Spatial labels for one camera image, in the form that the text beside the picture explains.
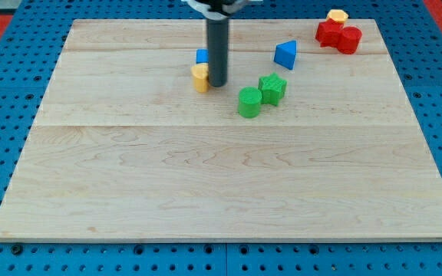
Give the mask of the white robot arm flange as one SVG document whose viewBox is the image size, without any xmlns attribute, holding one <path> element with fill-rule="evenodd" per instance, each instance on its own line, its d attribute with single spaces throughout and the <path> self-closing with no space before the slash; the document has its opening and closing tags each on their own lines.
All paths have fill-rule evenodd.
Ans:
<svg viewBox="0 0 442 276">
<path fill-rule="evenodd" d="M 205 18 L 220 21 L 230 18 L 247 5 L 261 5 L 263 0 L 182 0 Z"/>
</svg>

